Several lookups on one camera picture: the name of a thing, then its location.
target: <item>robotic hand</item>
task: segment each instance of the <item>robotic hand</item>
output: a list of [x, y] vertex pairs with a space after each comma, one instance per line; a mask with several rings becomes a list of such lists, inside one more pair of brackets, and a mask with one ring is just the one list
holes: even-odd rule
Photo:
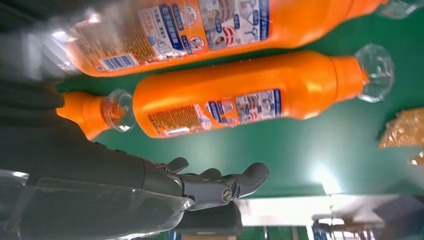
[[156, 167], [178, 183], [184, 197], [194, 201], [194, 205], [187, 209], [189, 211], [219, 207], [250, 195], [264, 184], [270, 174], [268, 168], [259, 162], [249, 166], [242, 174], [222, 176], [215, 168], [199, 175], [178, 174], [188, 165], [185, 158], [178, 157], [169, 164], [156, 164]]

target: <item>product image on label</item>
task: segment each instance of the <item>product image on label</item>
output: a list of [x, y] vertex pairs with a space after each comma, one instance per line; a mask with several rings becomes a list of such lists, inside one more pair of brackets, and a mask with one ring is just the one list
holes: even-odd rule
[[269, 0], [199, 0], [211, 50], [268, 39]]
[[271, 89], [238, 96], [235, 105], [241, 124], [274, 119], [281, 116], [281, 91]]

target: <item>bottle label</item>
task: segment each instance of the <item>bottle label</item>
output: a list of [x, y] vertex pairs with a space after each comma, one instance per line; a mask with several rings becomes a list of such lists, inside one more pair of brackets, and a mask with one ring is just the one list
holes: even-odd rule
[[148, 118], [159, 135], [170, 137], [235, 127], [281, 115], [282, 94], [276, 88], [155, 112]]
[[98, 72], [112, 72], [269, 37], [269, 0], [162, 2], [135, 0], [93, 14], [73, 27], [72, 44]]

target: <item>clear plastic cap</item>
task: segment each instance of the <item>clear plastic cap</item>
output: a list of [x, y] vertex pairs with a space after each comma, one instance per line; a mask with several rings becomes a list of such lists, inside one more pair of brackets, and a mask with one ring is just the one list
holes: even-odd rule
[[119, 132], [130, 131], [136, 124], [133, 96], [125, 90], [117, 89], [105, 97], [102, 112], [106, 123]]
[[380, 45], [368, 44], [356, 52], [355, 58], [368, 78], [358, 98], [370, 103], [382, 101], [395, 82], [394, 64], [389, 52]]
[[404, 19], [424, 6], [424, 0], [389, 0], [377, 12], [389, 19]]

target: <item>cleaning product bottle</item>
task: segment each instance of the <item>cleaning product bottle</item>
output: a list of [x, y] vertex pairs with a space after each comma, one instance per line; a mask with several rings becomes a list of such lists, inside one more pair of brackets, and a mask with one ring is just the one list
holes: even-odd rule
[[128, 0], [71, 30], [68, 58], [96, 77], [139, 73], [269, 48], [296, 48], [362, 15], [398, 19], [424, 0]]
[[382, 100], [392, 88], [393, 68], [389, 53], [369, 44], [355, 56], [301, 51], [162, 73], [138, 84], [133, 111], [152, 138], [282, 117], [304, 120], [355, 97]]
[[56, 109], [57, 114], [77, 123], [89, 140], [108, 129], [129, 131], [136, 123], [133, 97], [125, 90], [115, 90], [109, 96], [93, 96], [79, 91], [63, 95], [65, 104]]

